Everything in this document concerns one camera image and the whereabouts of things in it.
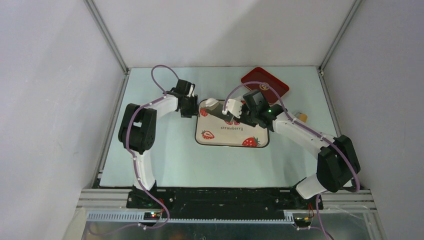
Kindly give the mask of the white dough piece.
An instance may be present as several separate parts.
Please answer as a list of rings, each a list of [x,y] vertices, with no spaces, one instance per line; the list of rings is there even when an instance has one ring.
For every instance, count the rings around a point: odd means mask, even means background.
[[[219,101],[215,98],[208,98],[205,100],[205,107],[209,108],[216,105]]]

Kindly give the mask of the strawberry print tray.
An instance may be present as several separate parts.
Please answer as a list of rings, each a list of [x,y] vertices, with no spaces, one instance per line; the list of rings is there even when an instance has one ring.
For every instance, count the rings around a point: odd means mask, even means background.
[[[205,100],[199,104],[194,138],[208,146],[264,148],[270,142],[268,129],[217,118],[206,111]]]

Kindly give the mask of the red lacquer tray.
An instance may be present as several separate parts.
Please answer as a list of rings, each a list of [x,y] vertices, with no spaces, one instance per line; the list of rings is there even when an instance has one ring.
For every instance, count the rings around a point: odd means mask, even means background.
[[[261,82],[261,84],[250,83],[245,87],[249,90],[260,90],[270,105],[277,103],[279,99],[290,90],[287,84],[279,80],[277,77],[262,67],[255,67],[245,76],[243,76],[240,81],[242,84],[248,82]]]

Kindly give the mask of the wooden dough roller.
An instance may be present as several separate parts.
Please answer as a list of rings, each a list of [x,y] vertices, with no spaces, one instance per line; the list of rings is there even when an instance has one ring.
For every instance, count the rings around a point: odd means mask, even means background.
[[[297,112],[294,116],[303,123],[306,123],[308,120],[308,116],[305,113]]]

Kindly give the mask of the metal spatula red handle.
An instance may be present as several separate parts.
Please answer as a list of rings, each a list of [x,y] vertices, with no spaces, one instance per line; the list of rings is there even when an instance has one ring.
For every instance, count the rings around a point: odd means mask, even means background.
[[[226,122],[234,122],[236,118],[232,117],[231,115],[230,116],[224,115],[222,113],[223,106],[224,106],[224,101],[218,101],[218,103],[212,107],[205,107],[205,111],[209,115],[217,117],[218,119],[224,120]]]

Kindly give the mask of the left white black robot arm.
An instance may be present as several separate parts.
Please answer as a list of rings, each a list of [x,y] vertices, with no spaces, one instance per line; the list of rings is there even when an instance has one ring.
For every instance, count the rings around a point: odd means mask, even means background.
[[[151,148],[157,131],[157,120],[171,112],[180,112],[182,118],[197,116],[198,96],[196,85],[179,79],[176,87],[144,105],[130,103],[126,106],[118,131],[118,140],[132,155],[134,165],[134,186],[143,190],[138,201],[145,208],[153,208],[158,202],[158,194],[151,190],[156,183],[153,174]]]

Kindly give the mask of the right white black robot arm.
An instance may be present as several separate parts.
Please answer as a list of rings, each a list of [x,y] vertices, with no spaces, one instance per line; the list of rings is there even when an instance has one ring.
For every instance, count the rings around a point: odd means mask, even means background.
[[[296,183],[290,196],[295,208],[304,209],[311,197],[324,192],[336,193],[350,180],[355,182],[353,190],[359,191],[361,167],[353,142],[346,135],[334,137],[307,126],[285,107],[269,105],[259,90],[228,100],[226,110],[239,122],[289,138],[315,157],[316,172]]]

